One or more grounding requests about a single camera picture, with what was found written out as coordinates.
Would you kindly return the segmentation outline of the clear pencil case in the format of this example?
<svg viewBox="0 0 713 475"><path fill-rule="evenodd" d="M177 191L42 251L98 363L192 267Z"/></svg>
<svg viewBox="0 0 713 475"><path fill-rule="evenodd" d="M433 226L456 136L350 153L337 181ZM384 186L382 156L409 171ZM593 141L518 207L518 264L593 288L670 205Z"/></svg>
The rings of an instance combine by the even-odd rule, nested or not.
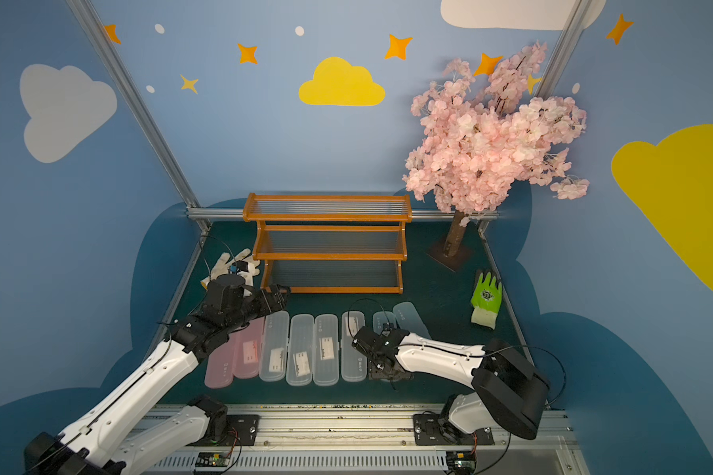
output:
<svg viewBox="0 0 713 475"><path fill-rule="evenodd" d="M286 382L305 386L313 379L314 317L300 314L291 318L288 338Z"/></svg>
<svg viewBox="0 0 713 475"><path fill-rule="evenodd" d="M315 319L314 325L313 380L317 386L333 386L340 378L339 320L335 315L324 314Z"/></svg>
<svg viewBox="0 0 713 475"><path fill-rule="evenodd" d="M286 372L290 316L285 311L265 318L263 355L259 364L259 379L264 382L283 380Z"/></svg>
<svg viewBox="0 0 713 475"><path fill-rule="evenodd" d="M364 326L364 314L349 311L342 314L341 376L346 382L357 383L366 379L366 357L353 346L357 332Z"/></svg>

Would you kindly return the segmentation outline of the teal pencil case with label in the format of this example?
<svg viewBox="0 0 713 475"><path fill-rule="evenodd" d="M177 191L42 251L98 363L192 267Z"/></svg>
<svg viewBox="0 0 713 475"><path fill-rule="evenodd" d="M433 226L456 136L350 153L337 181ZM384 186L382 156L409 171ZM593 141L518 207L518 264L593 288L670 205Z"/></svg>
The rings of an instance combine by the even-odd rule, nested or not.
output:
<svg viewBox="0 0 713 475"><path fill-rule="evenodd" d="M372 316L372 329L383 334L398 328L396 316L392 312L379 311Z"/></svg>

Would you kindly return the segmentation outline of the teal pencil case plain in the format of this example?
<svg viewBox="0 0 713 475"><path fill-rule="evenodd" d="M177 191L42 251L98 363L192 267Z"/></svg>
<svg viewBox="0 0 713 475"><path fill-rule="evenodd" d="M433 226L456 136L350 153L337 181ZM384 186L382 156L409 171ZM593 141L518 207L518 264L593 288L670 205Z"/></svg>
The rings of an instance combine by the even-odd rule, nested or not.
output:
<svg viewBox="0 0 713 475"><path fill-rule="evenodd" d="M421 338L431 340L431 334L427 326L422 321L416 307L411 302L401 302L396 304L392 310L396 318L396 325L401 330L417 334Z"/></svg>

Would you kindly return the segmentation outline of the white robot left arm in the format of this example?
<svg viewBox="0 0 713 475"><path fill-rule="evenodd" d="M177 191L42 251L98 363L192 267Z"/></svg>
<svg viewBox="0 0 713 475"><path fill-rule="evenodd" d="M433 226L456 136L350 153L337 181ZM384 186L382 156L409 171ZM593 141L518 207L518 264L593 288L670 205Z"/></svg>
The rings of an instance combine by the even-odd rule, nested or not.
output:
<svg viewBox="0 0 713 475"><path fill-rule="evenodd" d="M243 277L208 284L196 312L168 327L153 353L107 397L58 435L40 433L24 450L28 474L141 474L192 443L221 443L232 433L228 409L208 396L193 399L167 421L128 437L132 428L232 332L285 310L291 290L257 289Z"/></svg>

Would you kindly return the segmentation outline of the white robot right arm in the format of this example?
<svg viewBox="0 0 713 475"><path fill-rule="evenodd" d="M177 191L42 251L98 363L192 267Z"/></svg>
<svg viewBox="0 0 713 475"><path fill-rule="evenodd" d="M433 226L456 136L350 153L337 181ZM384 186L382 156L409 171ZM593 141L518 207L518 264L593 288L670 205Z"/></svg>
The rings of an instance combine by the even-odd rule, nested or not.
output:
<svg viewBox="0 0 713 475"><path fill-rule="evenodd" d="M491 420L526 441L538 435L551 382L503 340L459 346L408 330L378 334L363 327L352 337L352 347L368 359L378 379L425 373L473 390L453 397L443 413L448 424L463 433L474 433Z"/></svg>

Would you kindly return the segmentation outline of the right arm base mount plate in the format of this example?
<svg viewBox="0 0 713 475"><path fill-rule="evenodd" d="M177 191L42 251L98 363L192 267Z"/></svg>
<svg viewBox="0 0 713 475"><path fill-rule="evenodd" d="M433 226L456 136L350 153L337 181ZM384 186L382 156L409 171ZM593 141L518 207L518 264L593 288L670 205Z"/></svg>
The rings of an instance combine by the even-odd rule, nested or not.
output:
<svg viewBox="0 0 713 475"><path fill-rule="evenodd" d="M420 447L430 445L494 445L494 438L489 427L478 429L474 433L464 433L446 419L430 411L412 416L414 441Z"/></svg>

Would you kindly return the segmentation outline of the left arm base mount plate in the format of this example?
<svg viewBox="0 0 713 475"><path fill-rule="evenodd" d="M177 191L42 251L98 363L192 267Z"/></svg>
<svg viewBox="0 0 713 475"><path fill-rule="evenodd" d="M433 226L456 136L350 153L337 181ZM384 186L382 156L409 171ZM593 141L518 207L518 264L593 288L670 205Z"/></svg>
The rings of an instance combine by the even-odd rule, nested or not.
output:
<svg viewBox="0 0 713 475"><path fill-rule="evenodd" d="M235 443L243 447L253 447L259 433L260 420L259 415L227 415L216 445L227 447Z"/></svg>

